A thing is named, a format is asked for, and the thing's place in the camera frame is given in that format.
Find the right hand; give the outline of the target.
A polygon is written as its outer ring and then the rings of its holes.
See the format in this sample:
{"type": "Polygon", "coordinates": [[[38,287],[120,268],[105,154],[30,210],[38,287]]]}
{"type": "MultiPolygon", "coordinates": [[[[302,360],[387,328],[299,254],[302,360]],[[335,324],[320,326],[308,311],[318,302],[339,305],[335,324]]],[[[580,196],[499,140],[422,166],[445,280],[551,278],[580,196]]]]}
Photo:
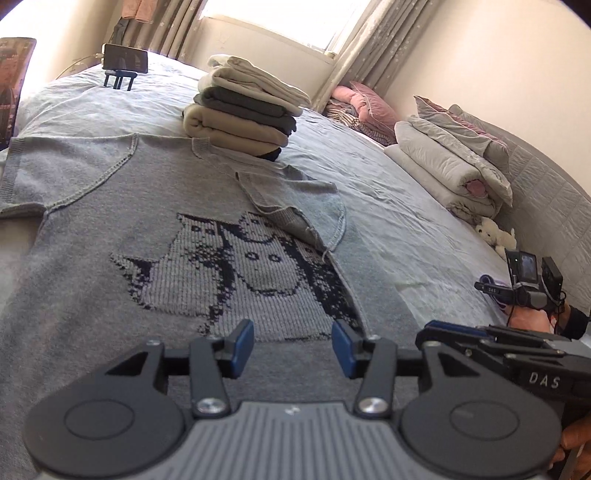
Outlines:
{"type": "Polygon", "coordinates": [[[511,328],[543,333],[552,333],[554,327],[544,310],[535,310],[521,306],[506,306],[507,324],[511,328]]]}

